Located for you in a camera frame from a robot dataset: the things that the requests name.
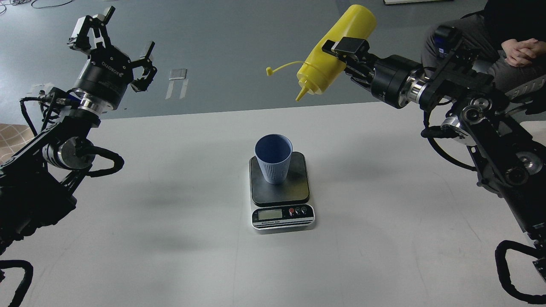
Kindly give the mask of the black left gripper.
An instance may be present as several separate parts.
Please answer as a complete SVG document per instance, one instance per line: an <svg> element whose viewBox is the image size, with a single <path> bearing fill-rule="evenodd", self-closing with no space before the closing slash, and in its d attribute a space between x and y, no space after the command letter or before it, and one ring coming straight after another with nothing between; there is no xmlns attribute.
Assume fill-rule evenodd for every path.
<svg viewBox="0 0 546 307"><path fill-rule="evenodd" d="M145 92L157 73L151 59L154 41L149 41L134 61L117 47L111 47L107 24L115 10L114 6L109 6L103 14L78 19L67 43L70 49L88 55L73 92L79 97L84 94L97 97L107 102L111 110L118 109L129 83L135 93ZM133 80L136 68L142 68L143 72L140 78Z"/></svg>

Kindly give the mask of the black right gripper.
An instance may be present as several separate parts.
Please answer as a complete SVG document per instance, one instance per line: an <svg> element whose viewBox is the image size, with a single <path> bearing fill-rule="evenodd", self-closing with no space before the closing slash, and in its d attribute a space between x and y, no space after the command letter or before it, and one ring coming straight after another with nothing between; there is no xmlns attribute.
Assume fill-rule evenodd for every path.
<svg viewBox="0 0 546 307"><path fill-rule="evenodd" d="M322 52L346 64L345 74L351 81L368 90L376 99L401 109L410 101L409 87L423 73L422 64L391 55L379 58L369 53L370 45L363 38L326 40Z"/></svg>

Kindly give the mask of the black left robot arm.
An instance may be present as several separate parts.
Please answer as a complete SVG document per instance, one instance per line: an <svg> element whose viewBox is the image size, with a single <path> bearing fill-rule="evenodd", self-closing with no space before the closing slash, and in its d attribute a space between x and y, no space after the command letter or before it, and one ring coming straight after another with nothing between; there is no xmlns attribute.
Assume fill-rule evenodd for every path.
<svg viewBox="0 0 546 307"><path fill-rule="evenodd" d="M1 164L1 252L41 227L56 225L76 208L74 192L86 177L120 171L124 159L87 136L101 115L117 110L125 92L145 92L157 73L148 43L137 60L111 43L107 24L115 8L78 19L70 49L87 56L74 86L23 97L20 107L33 138Z"/></svg>

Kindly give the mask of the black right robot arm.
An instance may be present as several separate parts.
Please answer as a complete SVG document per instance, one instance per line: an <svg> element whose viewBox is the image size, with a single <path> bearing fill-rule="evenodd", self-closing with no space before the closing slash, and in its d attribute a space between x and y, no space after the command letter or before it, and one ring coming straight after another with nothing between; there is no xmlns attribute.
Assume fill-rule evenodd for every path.
<svg viewBox="0 0 546 307"><path fill-rule="evenodd" d="M362 38L326 39L318 47L380 101L398 109L417 103L424 112L421 136L446 160L475 171L478 186L507 202L531 246L499 243L495 261L500 284L520 301L544 304L544 295L515 288L505 255L513 249L534 257L536 270L545 277L545 146L507 111L510 100L495 89L493 77L474 70L480 50L464 45L461 31L440 26L433 42L441 62L429 77L415 61L369 53Z"/></svg>

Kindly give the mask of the person's clasped hands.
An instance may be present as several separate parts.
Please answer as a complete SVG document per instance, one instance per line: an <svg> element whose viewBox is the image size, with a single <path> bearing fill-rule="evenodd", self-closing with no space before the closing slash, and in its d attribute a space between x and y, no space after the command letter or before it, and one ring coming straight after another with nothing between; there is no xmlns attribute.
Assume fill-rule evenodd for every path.
<svg viewBox="0 0 546 307"><path fill-rule="evenodd" d="M535 38L525 41L509 39L501 43L501 48L505 52L507 64L513 67L526 67L545 55L546 43Z"/></svg>

